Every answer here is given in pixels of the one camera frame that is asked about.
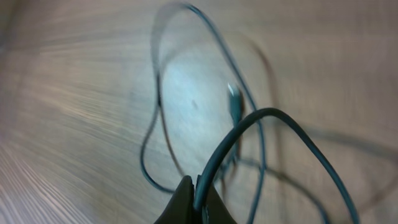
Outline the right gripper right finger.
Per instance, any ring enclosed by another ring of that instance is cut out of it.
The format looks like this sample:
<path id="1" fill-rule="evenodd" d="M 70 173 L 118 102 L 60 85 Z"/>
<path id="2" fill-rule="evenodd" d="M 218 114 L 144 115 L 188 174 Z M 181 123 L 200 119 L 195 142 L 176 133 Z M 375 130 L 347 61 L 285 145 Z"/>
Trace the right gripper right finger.
<path id="1" fill-rule="evenodd" d="M 210 185 L 201 210 L 196 210 L 197 224 L 236 224 L 213 184 Z"/>

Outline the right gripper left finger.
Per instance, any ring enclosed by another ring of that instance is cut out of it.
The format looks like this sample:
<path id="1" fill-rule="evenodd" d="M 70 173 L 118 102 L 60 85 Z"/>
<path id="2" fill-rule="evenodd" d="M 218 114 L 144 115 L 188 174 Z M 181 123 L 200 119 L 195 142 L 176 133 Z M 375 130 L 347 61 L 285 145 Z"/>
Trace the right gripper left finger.
<path id="1" fill-rule="evenodd" d="M 184 176 L 165 210 L 155 224 L 191 224 L 193 223 L 194 186 L 192 178 Z"/>

